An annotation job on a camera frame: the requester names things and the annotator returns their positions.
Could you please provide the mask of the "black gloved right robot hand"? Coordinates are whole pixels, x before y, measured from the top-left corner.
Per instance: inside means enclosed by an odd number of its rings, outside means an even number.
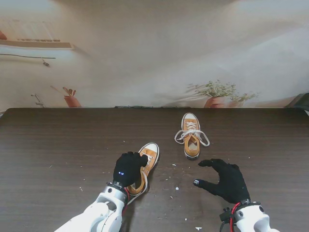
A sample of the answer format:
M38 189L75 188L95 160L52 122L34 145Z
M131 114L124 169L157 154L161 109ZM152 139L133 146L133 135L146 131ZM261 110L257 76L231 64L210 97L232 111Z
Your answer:
M196 187L202 188L212 195L219 196L232 204L250 199L243 175L236 164L226 163L222 159L205 159L198 165L200 167L212 167L219 175L219 182L214 184L202 179L196 179L193 181Z

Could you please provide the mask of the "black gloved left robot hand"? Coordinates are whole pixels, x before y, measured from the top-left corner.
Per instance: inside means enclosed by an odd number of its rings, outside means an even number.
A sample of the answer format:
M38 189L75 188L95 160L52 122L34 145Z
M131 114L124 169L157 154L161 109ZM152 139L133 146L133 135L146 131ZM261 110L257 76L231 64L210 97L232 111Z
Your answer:
M146 155L138 152L123 153L116 161L113 172L113 183L121 187L128 187L140 178L140 169L145 167L148 162Z

